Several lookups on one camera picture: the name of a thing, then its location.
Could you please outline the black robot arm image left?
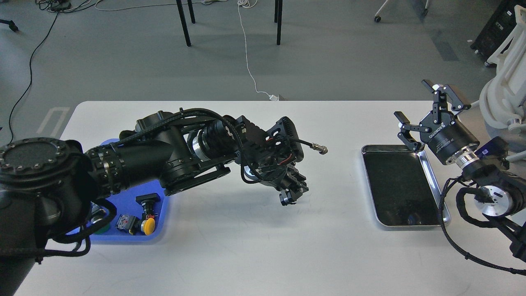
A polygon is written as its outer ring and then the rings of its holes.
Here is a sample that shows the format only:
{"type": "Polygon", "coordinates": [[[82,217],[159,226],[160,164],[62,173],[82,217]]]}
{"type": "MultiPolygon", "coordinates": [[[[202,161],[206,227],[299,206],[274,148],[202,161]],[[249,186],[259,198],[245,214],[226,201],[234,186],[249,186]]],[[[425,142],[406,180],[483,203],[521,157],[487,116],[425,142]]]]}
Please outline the black robot arm image left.
{"type": "Polygon", "coordinates": [[[137,120],[116,142],[84,151],[75,140],[32,137],[1,146],[1,294],[15,294],[45,257],[80,257],[90,236],[117,214],[108,198],[158,180],[167,196],[216,180],[240,165],[242,180],[295,204],[308,187],[295,164],[301,140],[283,117],[265,131],[244,116],[209,109],[159,111],[137,120]]]}

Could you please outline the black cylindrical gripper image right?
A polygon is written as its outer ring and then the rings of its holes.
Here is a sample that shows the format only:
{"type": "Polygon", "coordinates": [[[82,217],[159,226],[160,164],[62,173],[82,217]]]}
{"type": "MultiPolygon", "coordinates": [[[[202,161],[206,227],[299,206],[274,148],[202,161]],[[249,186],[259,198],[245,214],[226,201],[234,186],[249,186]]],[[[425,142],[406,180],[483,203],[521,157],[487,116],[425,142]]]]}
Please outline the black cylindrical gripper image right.
{"type": "MultiPolygon", "coordinates": [[[[457,86],[443,86],[441,84],[435,84],[429,79],[423,79],[422,84],[433,94],[434,102],[431,116],[434,124],[442,122],[442,113],[447,113],[448,111],[448,99],[451,101],[451,110],[453,112],[468,110],[472,107],[467,97],[457,86]]],[[[396,111],[393,114],[401,124],[398,138],[405,144],[408,150],[411,152],[423,150],[424,144],[416,141],[410,132],[424,133],[423,142],[429,146],[432,153],[443,165],[453,163],[453,156],[459,150],[464,148],[476,149],[480,144],[480,141],[458,120],[441,123],[431,129],[426,126],[410,124],[410,120],[400,111],[396,111]]]]}

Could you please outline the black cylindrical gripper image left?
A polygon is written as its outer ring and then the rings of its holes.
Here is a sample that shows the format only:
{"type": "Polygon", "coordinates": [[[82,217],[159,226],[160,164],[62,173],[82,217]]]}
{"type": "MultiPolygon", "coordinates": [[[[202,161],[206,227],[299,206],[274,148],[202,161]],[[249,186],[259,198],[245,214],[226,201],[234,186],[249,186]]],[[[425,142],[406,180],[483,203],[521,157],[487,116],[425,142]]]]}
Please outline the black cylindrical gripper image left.
{"type": "Polygon", "coordinates": [[[282,206],[296,204],[297,199],[309,191],[307,178],[292,164],[272,171],[267,177],[270,180],[264,180],[263,185],[280,192],[279,197],[282,206]]]}

